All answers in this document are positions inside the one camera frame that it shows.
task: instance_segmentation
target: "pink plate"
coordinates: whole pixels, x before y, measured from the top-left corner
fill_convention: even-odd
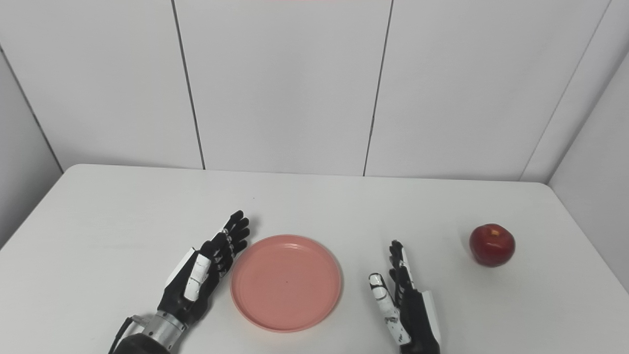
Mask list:
[[[231,275],[231,297],[249,321],[273,332],[321,322],[341,292],[341,274],[322,245],[295,235],[268,237],[249,247]]]

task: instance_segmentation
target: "robotic hand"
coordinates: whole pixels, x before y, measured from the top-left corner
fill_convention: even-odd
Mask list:
[[[395,301],[380,273],[369,276],[384,321],[402,354],[439,354],[441,335],[432,294],[415,288],[402,244],[393,241],[389,250],[393,266],[389,275],[395,282]]]
[[[140,316],[126,319],[109,354],[168,354],[179,336],[198,322],[208,310],[208,299],[227,274],[235,256],[247,247],[249,219],[241,210],[234,213],[223,230],[201,249],[190,249],[166,282],[157,313],[150,320]],[[120,337],[131,322],[144,327],[141,333]]]

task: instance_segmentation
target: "panel seam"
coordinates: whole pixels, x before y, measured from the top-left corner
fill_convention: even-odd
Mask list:
[[[376,98],[374,100],[374,111],[371,115],[371,126],[369,127],[369,139],[367,140],[367,152],[365,153],[365,165],[362,169],[362,176],[367,172],[367,161],[369,160],[369,149],[371,148],[371,137],[374,134],[374,124],[376,122],[376,108],[378,106],[378,96],[380,95],[380,83],[382,82],[382,68],[384,67],[384,55],[387,52],[387,42],[389,41],[389,29],[391,27],[391,15],[393,14],[393,2],[389,8],[389,19],[387,20],[387,32],[384,35],[384,45],[382,46],[382,59],[380,61],[380,71],[378,73],[378,84],[376,86]]]
[[[177,39],[179,41],[179,50],[181,52],[181,62],[184,65],[184,75],[186,76],[186,86],[188,88],[188,97],[190,99],[190,108],[192,110],[192,119],[194,120],[194,131],[199,145],[199,156],[201,157],[201,167],[205,169],[205,157],[203,156],[203,146],[201,144],[201,134],[199,133],[199,123],[197,121],[196,109],[194,107],[194,98],[192,98],[192,88],[190,87],[190,76],[188,74],[188,65],[186,63],[186,54],[184,52],[184,42],[181,39],[181,29],[179,28],[179,17],[177,16],[177,7],[175,0],[170,0],[172,4],[172,15],[175,18],[175,27],[177,28]]]
[[[603,14],[601,15],[600,19],[598,20],[598,23],[596,23],[596,26],[594,27],[594,31],[592,32],[592,35],[590,36],[589,40],[587,41],[586,47],[583,50],[583,53],[581,53],[581,57],[579,58],[579,61],[577,62],[577,65],[574,67],[574,70],[572,71],[572,74],[570,75],[570,79],[568,79],[568,83],[565,85],[563,92],[561,92],[561,96],[559,96],[559,100],[557,101],[557,104],[555,105],[555,108],[553,109],[552,113],[550,114],[550,118],[548,119],[548,121],[546,122],[546,126],[544,126],[544,130],[542,131],[542,134],[540,135],[540,138],[537,140],[537,144],[535,144],[535,148],[533,148],[533,152],[531,152],[531,156],[528,157],[528,160],[526,161],[526,164],[524,165],[524,169],[522,169],[522,173],[520,173],[520,177],[518,178],[518,181],[522,180],[522,177],[524,177],[524,173],[526,172],[526,169],[528,168],[528,165],[531,163],[531,160],[533,159],[533,156],[535,155],[535,152],[537,151],[537,148],[540,146],[540,143],[544,137],[544,135],[546,134],[546,130],[548,130],[548,126],[550,126],[550,122],[552,122],[553,117],[555,116],[555,113],[557,112],[558,107],[561,105],[561,101],[564,99],[564,95],[565,93],[568,91],[568,88],[570,87],[570,84],[572,83],[572,79],[574,79],[574,75],[576,74],[577,70],[579,69],[579,65],[581,64],[581,61],[583,60],[583,57],[585,57],[585,54],[587,53],[587,49],[589,48],[590,44],[592,43],[592,39],[594,39],[594,36],[596,35],[596,32],[598,31],[598,27],[601,25],[601,22],[603,22],[603,18],[605,17],[605,14],[607,13],[607,10],[610,8],[610,4],[611,4],[612,0],[609,0],[607,2],[607,6],[605,6],[605,10],[603,10]],[[546,178],[546,182],[544,184],[548,184],[550,177]]]
[[[15,73],[15,71],[13,70],[13,67],[11,66],[11,63],[9,62],[9,58],[6,56],[6,53],[4,52],[4,49],[2,48],[2,45],[0,45],[0,53],[2,53],[2,58],[6,62],[6,65],[9,67],[9,71],[11,72],[11,75],[13,76],[13,79],[15,80],[15,83],[18,85],[18,90],[19,90],[20,94],[22,95],[22,97],[24,98],[24,101],[26,102],[26,106],[28,107],[28,110],[30,111],[31,116],[33,117],[33,119],[35,121],[35,124],[37,125],[37,129],[39,129],[40,133],[42,134],[43,140],[46,143],[46,146],[48,147],[48,150],[50,151],[50,153],[52,155],[52,158],[55,160],[55,164],[59,168],[59,171],[61,172],[61,174],[63,174],[64,173],[64,169],[61,167],[61,164],[59,163],[59,159],[57,158],[57,154],[52,149],[52,146],[50,145],[50,141],[48,140],[48,137],[46,136],[46,133],[43,131],[42,125],[39,122],[39,119],[37,119],[37,116],[35,115],[35,111],[33,111],[33,106],[31,106],[30,101],[28,101],[28,97],[26,97],[26,93],[24,92],[24,88],[19,83],[18,76]]]

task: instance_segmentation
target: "white wall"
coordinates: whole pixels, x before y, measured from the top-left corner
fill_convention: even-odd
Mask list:
[[[362,175],[390,2],[175,3],[209,169]]]
[[[367,174],[519,180],[607,4],[395,0]]]
[[[0,248],[60,175],[0,54]]]
[[[168,0],[0,0],[0,43],[64,169],[200,168]]]
[[[550,186],[629,289],[629,56]]]
[[[170,1],[0,0],[64,168],[547,181],[629,42],[629,0],[395,0],[379,86],[390,0],[174,2],[196,118]]]

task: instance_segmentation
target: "white finger segment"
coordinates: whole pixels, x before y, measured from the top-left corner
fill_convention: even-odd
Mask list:
[[[380,307],[380,312],[382,312],[384,316],[384,322],[387,324],[393,339],[398,342],[398,345],[410,343],[411,336],[408,335],[408,332],[406,332],[399,320],[399,309],[393,304],[391,294],[389,294],[389,291],[384,287],[382,275],[377,273],[370,275],[369,285],[371,286],[371,291],[374,293],[378,307]]]
[[[184,290],[184,297],[190,301],[197,301],[199,298],[199,290],[201,285],[208,278],[208,269],[211,264],[209,258],[203,256],[201,253],[197,254],[197,258],[190,272],[186,289]]]

